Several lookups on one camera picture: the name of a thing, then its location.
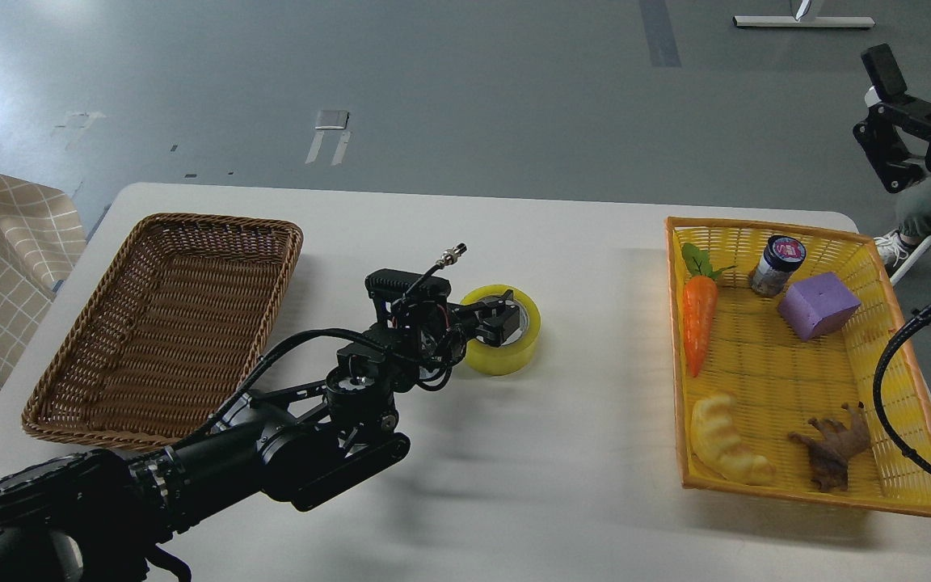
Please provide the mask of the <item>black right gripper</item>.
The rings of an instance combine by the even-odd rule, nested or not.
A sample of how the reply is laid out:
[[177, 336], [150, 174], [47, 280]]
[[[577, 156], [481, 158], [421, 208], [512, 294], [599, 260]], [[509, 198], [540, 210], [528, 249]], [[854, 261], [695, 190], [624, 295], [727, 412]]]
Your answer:
[[[891, 194], [926, 177], [931, 179], [931, 102], [908, 94], [908, 85], [889, 44], [861, 52], [871, 86], [866, 118], [853, 126], [853, 136], [875, 175]], [[926, 143], [925, 160], [913, 154], [902, 133]]]

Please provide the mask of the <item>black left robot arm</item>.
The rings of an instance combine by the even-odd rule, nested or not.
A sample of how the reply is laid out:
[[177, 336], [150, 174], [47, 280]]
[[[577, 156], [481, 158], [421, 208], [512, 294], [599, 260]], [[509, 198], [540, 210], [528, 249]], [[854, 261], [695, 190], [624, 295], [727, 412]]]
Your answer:
[[470, 348], [510, 369], [527, 362], [539, 310], [512, 286], [462, 303], [439, 277], [447, 248], [417, 275], [380, 269], [364, 281], [376, 311], [366, 331], [311, 329], [281, 340], [203, 426], [158, 452], [123, 459], [72, 453], [0, 479], [0, 581], [178, 581], [175, 534], [252, 495], [307, 512], [403, 460], [395, 395], [442, 390]]

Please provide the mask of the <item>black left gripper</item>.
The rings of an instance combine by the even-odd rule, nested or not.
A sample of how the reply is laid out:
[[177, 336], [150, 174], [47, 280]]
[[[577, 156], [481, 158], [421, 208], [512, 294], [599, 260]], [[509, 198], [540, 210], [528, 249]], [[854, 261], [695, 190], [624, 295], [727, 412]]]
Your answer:
[[[480, 340], [489, 347], [503, 347], [518, 340], [520, 335], [520, 310], [524, 306], [515, 296], [481, 296], [470, 303], [449, 303], [448, 335], [453, 350], [465, 349], [470, 340]], [[501, 312], [481, 317], [480, 311]]]

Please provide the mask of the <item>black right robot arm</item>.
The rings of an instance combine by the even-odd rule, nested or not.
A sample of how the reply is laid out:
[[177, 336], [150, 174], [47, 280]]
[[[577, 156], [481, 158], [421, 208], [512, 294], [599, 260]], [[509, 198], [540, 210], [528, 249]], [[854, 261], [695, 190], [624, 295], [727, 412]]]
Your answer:
[[908, 93], [889, 44], [864, 49], [861, 62], [872, 90], [851, 133], [883, 187], [898, 194], [931, 174], [931, 102]]

